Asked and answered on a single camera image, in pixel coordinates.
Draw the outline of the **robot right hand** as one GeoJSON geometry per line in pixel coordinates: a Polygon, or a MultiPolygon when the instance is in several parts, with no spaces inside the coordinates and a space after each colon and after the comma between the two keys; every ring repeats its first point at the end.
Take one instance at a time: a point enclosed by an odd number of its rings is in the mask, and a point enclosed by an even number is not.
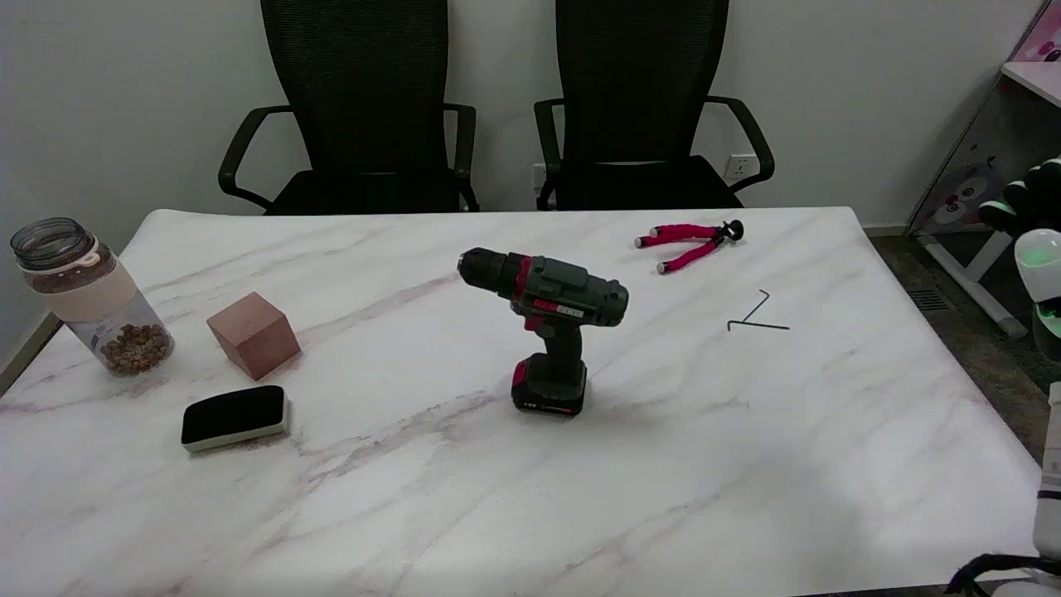
{"type": "Polygon", "coordinates": [[[1020,180],[1003,188],[1001,199],[984,201],[979,220],[1012,239],[1030,231],[1060,231],[1060,159],[1032,166],[1020,180]]]}

